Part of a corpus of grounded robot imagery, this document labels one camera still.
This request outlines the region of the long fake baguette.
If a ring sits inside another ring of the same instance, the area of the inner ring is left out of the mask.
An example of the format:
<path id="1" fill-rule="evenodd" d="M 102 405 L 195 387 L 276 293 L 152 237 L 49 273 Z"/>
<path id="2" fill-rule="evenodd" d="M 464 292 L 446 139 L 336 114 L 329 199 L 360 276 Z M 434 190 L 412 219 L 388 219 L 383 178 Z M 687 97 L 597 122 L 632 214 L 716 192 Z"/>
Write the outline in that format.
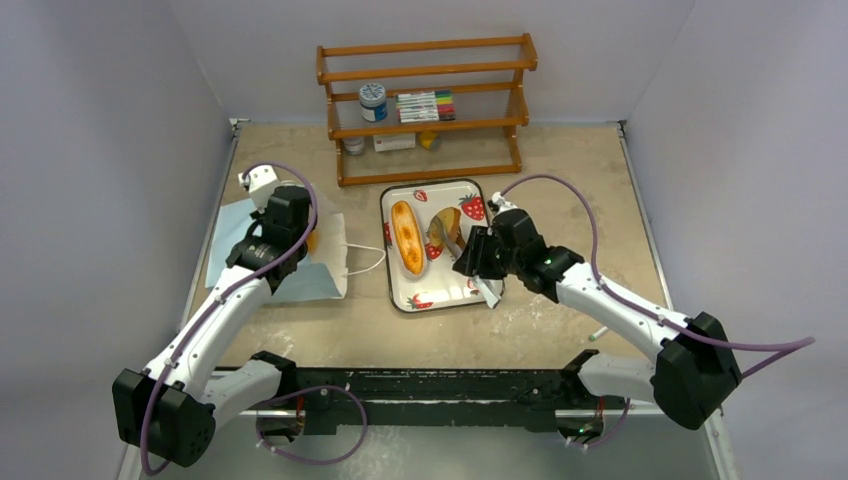
<path id="1" fill-rule="evenodd" d="M 395 245 L 406 270 L 420 275 L 425 266 L 423 242 L 417 217 L 410 204 L 398 201 L 390 209 Z"/>

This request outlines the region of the metal tongs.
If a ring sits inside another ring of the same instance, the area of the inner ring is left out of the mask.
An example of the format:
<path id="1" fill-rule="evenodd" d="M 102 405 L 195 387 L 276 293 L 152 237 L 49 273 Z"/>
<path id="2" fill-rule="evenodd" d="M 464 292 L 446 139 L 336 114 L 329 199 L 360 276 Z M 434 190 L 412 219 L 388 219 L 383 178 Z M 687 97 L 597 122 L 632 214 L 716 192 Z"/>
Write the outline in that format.
<path id="1" fill-rule="evenodd" d="M 447 250 L 453 255 L 453 257 L 458 260 L 462 255 L 462 250 L 459 246 L 449 237 L 448 230 L 444 224 L 444 222 L 438 217 L 434 216 L 431 220 L 430 225 L 431 230 L 433 230 L 437 236 L 440 238 L 441 242 L 447 248 Z M 473 287 L 479 292 L 482 298 L 485 300 L 485 303 L 490 309 L 495 309 L 499 303 L 501 302 L 501 295 L 495 291 L 492 287 L 491 283 L 486 279 L 481 279 L 479 276 L 471 276 L 470 280 L 472 282 Z"/>

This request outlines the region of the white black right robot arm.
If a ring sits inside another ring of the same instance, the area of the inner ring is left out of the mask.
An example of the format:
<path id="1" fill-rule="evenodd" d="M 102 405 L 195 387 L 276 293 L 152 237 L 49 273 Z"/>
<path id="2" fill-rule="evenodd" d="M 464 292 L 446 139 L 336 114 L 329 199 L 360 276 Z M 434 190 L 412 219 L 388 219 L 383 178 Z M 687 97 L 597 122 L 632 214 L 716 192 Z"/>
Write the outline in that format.
<path id="1" fill-rule="evenodd" d="M 453 269 L 486 280 L 514 275 L 527 290 L 592 317 L 644 355 L 642 361 L 590 355 L 561 381 L 573 406 L 606 395 L 649 401 L 679 426 L 697 430 L 743 379 L 718 319 L 706 312 L 688 317 L 595 276 L 578 253 L 548 245 L 522 209 L 472 227 Z"/>

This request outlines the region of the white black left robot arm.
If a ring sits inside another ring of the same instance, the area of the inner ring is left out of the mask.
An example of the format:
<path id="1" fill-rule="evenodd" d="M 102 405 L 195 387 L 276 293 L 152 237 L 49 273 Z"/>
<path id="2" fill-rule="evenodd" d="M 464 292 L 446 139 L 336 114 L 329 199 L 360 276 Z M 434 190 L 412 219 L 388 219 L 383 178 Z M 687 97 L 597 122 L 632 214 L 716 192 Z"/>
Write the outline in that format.
<path id="1" fill-rule="evenodd" d="M 281 185 L 236 243 L 217 283 L 168 346 L 141 371 L 112 384 L 118 434 L 139 448 L 144 474 L 194 464 L 208 448 L 222 406 L 204 397 L 223 353 L 248 317 L 269 300 L 308 252 L 318 199 L 309 185 Z"/>

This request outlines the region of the orange fake bread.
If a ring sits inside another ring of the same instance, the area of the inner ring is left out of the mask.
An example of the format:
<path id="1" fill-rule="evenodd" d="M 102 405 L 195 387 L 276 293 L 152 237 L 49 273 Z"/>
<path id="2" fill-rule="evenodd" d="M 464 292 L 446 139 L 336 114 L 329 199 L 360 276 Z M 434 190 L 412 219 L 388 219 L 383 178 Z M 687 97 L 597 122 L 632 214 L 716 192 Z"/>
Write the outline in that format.
<path id="1" fill-rule="evenodd" d="M 320 246 L 320 233 L 313 229 L 306 239 L 307 252 L 314 254 Z"/>

